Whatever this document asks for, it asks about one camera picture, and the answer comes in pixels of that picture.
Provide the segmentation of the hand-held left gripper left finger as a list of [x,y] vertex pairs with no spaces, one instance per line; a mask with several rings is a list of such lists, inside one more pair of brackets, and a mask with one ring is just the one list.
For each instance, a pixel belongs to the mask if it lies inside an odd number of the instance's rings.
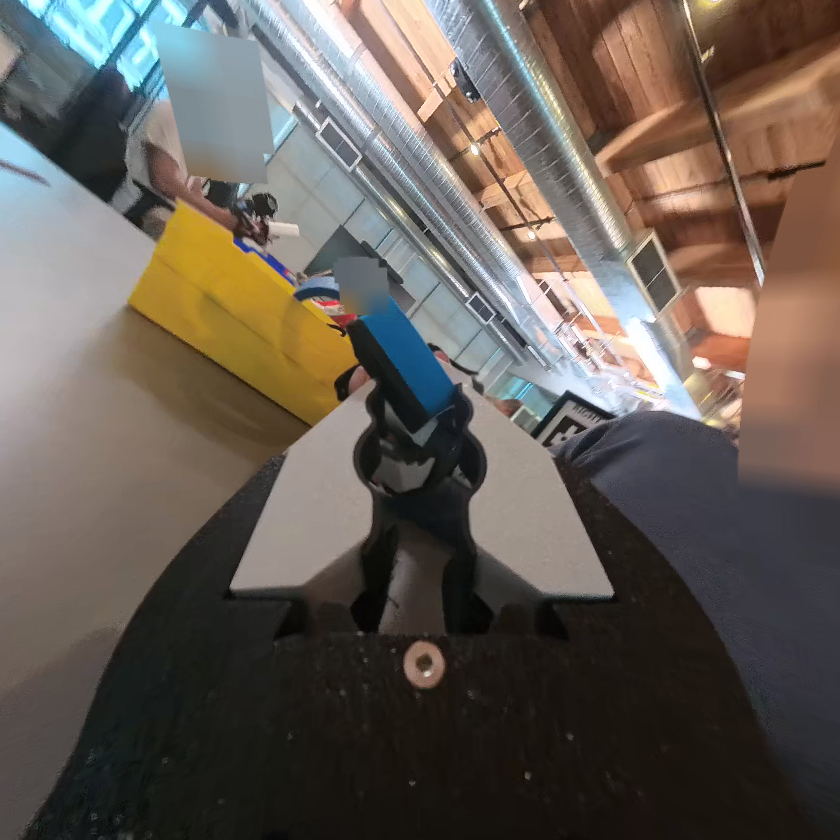
[[373,499],[354,450],[374,384],[350,395],[285,453],[230,583],[236,597],[358,597]]

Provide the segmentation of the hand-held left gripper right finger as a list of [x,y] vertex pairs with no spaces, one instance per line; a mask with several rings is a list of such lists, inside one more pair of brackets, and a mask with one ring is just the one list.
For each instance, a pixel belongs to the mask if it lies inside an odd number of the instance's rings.
[[610,601],[614,589],[549,451],[467,384],[459,467],[483,601]]

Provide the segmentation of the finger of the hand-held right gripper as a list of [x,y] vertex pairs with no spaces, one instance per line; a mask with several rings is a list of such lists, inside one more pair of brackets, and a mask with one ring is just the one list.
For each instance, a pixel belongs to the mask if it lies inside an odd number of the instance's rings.
[[377,486],[391,495],[403,496],[422,489],[435,467],[435,458],[407,463],[405,460],[382,455],[377,466]]

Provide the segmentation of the yellow plastic bin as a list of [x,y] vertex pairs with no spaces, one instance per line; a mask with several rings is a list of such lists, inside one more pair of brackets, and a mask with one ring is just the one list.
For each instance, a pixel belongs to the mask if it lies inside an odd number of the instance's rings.
[[234,236],[178,203],[129,306],[310,426],[339,400],[334,381],[355,362],[321,307]]

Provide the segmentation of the black white marker sign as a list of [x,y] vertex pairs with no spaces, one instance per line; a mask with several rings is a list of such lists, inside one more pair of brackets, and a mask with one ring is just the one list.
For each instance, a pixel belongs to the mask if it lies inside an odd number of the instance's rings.
[[578,434],[615,418],[616,415],[613,413],[566,391],[551,405],[549,411],[531,432],[531,436],[543,447],[556,447]]

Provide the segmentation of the blue plastic bin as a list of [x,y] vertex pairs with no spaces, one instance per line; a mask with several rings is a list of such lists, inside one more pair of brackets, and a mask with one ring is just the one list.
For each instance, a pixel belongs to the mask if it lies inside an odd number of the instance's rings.
[[276,273],[285,278],[293,286],[297,282],[297,276],[290,272],[282,263],[280,263],[273,255],[268,253],[264,248],[256,245],[249,239],[243,239],[234,236],[234,245],[247,255],[256,256],[272,268]]

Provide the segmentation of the black office chair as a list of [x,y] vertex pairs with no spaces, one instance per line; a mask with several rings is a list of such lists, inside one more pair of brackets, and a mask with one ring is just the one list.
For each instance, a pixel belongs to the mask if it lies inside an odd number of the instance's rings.
[[123,116],[131,101],[119,69],[102,67],[70,100],[48,147],[51,161],[105,203],[127,174]]

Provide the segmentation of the silver air duct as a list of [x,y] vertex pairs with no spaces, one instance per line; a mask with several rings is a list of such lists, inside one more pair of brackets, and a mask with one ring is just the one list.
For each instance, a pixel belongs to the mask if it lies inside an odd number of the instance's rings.
[[634,233],[517,4],[425,4],[671,410],[701,419],[686,342],[634,276]]
[[583,361],[527,295],[530,278],[351,25],[326,2],[244,2],[259,30],[541,362]]

